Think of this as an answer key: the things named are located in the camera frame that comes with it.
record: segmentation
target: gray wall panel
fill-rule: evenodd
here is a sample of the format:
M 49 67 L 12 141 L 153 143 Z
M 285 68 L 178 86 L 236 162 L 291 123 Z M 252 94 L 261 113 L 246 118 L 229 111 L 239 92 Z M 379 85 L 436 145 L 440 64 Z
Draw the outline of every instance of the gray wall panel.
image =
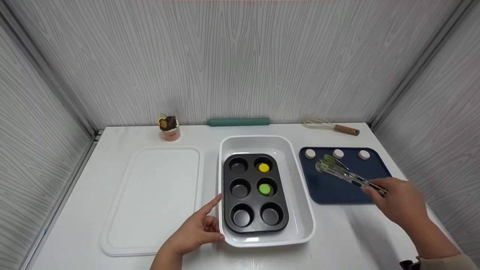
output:
M 18 269 L 87 144 L 0 28 L 0 269 Z
M 103 128 L 368 120 L 458 1 L 10 1 Z
M 480 5 L 377 136 L 480 266 Z

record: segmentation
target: whisk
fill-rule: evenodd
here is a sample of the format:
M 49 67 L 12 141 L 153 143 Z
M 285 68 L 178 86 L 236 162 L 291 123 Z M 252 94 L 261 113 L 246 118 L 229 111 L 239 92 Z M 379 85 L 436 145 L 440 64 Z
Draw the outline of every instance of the whisk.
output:
M 302 125 L 307 128 L 314 128 L 314 129 L 332 129 L 336 132 L 341 132 L 349 135 L 358 136 L 360 134 L 360 130 L 344 125 L 337 125 L 330 123 L 329 121 L 314 115 L 307 115 L 302 120 Z
M 353 173 L 342 162 L 328 154 L 324 155 L 323 160 L 317 160 L 317 163 L 315 164 L 315 169 L 319 172 L 327 173 L 329 175 L 343 179 L 360 188 L 371 187 L 376 190 L 381 196 L 385 196 L 387 194 L 387 191 L 385 189 L 375 184 L 372 184 L 370 183 L 370 181 Z

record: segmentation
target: whisk wooden handle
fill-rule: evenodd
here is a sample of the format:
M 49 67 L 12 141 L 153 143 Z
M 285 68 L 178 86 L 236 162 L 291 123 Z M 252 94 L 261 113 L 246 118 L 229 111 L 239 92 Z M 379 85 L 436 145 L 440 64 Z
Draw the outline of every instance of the whisk wooden handle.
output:
M 354 136 L 358 136 L 360 134 L 360 130 L 353 127 L 344 126 L 344 125 L 335 125 L 333 130 L 336 132 L 341 132 L 341 133 L 354 135 Z

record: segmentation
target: sleeve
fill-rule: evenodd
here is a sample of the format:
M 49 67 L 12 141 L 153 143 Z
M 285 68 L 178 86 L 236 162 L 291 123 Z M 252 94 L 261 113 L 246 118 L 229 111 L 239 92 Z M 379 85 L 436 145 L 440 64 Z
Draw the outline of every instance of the sleeve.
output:
M 479 270 L 473 261 L 465 254 L 443 259 L 423 259 L 420 261 L 420 270 Z

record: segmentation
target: white cutting board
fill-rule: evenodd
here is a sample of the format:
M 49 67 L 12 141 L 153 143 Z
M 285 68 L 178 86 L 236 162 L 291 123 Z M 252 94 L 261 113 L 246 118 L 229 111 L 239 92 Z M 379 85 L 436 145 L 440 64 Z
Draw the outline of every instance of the white cutting board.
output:
M 194 148 L 149 147 L 131 158 L 100 236 L 110 256 L 155 254 L 201 204 L 204 159 Z

